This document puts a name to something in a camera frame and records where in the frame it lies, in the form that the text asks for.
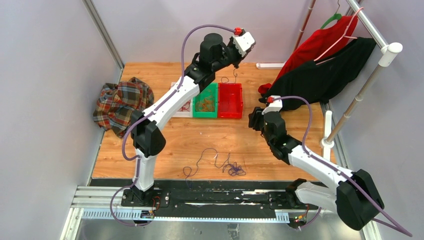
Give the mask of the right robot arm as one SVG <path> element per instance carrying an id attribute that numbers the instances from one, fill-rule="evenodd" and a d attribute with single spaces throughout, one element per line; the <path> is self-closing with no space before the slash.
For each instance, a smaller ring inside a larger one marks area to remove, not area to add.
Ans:
<path id="1" fill-rule="evenodd" d="M 286 122 L 278 111 L 264 112 L 263 108 L 255 107 L 248 115 L 248 126 L 261 133 L 275 158 L 308 172 L 322 183 L 317 185 L 303 178 L 294 180 L 285 188 L 285 200 L 291 208 L 308 204 L 327 209 L 357 231 L 384 209 L 367 171 L 352 171 L 310 152 L 287 133 Z"/>

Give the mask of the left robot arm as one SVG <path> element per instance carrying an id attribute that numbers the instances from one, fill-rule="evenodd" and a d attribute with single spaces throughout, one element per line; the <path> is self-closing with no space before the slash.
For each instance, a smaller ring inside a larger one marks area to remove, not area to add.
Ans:
<path id="1" fill-rule="evenodd" d="M 215 80 L 216 72 L 230 65 L 238 68 L 255 44 L 250 32 L 236 33 L 228 43 L 224 43 L 218 33 L 207 34 L 199 52 L 188 67 L 183 68 L 181 77 L 170 90 L 143 112 L 132 114 L 130 135 L 135 148 L 136 170 L 130 190 L 140 206 L 149 206 L 153 201 L 155 164 L 166 145 L 162 130 L 167 122 Z"/>

